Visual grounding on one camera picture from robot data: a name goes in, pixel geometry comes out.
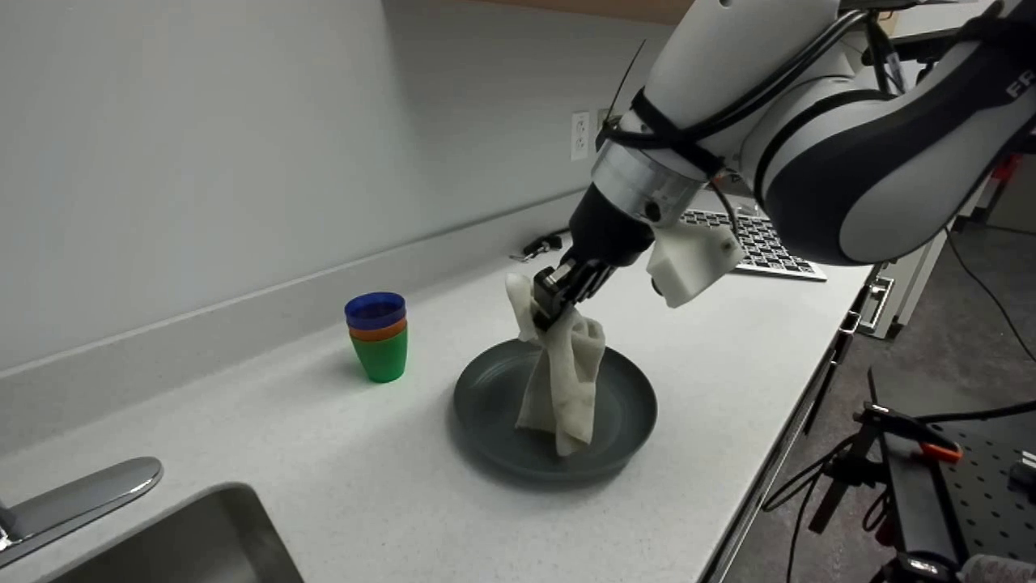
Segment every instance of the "sink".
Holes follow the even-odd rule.
[[[259,494],[217,487],[120,539],[60,583],[303,583]]]

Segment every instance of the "dark gray plate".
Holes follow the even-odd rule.
[[[592,444],[559,458],[553,432],[515,428],[533,354],[533,347],[510,341],[463,370],[454,391],[459,445],[492,470],[538,483],[595,483],[614,476],[657,419],[651,383],[635,363],[608,348],[598,373]]]

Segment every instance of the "kitchen counter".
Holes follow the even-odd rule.
[[[490,263],[410,292],[402,383],[364,383],[327,328],[3,455],[8,504],[144,454],[167,478],[0,580],[48,576],[226,483],[259,492],[307,583],[696,580],[869,269],[827,269],[827,284],[729,274],[685,310],[646,266],[620,272],[587,310],[649,373],[660,417],[623,476],[575,492],[500,483],[448,432],[463,365],[515,337],[510,272]]]

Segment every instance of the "towel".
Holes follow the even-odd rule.
[[[575,455],[592,444],[595,380],[606,355],[598,320],[570,307],[546,334],[532,320],[533,297],[529,279],[510,279],[519,334],[538,347],[515,428],[553,432],[558,455]]]

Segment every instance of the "stacked cups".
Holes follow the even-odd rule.
[[[391,383],[408,365],[408,303],[396,292],[360,293],[346,303],[354,348],[365,380]]]

